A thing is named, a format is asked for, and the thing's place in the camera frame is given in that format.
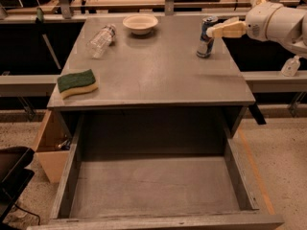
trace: floor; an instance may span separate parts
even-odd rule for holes
[[[267,124],[259,126],[249,113],[243,119],[234,142],[239,151],[248,185],[261,211],[281,214],[285,224],[279,230],[307,228],[307,106],[293,118],[286,105],[261,105]],[[30,122],[24,111],[0,112],[0,149],[31,147],[44,110]],[[40,215],[47,224],[58,184],[51,184],[36,159],[31,164],[35,176],[19,198],[18,205]],[[38,219],[12,209],[5,222],[19,229],[37,225]]]

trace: can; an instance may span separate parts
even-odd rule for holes
[[[200,58],[208,58],[211,55],[214,38],[207,35],[207,29],[213,27],[219,21],[218,16],[209,15],[206,16],[201,23],[201,38],[200,44],[197,50],[197,56]]]

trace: clear plastic bottle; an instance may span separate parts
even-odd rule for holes
[[[100,58],[108,45],[115,40],[116,27],[113,24],[107,24],[99,32],[97,32],[93,38],[91,38],[86,44],[87,52],[93,58]]]
[[[281,69],[281,73],[287,77],[293,77],[300,66],[299,56],[289,58]]]

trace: sponge scouring pad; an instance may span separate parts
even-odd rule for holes
[[[98,88],[95,76],[91,69],[60,76],[58,78],[58,88],[63,99],[72,95],[89,93]]]

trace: white bowl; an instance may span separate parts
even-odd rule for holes
[[[157,24],[157,19],[150,14],[137,14],[126,17],[123,24],[135,35],[146,35]]]

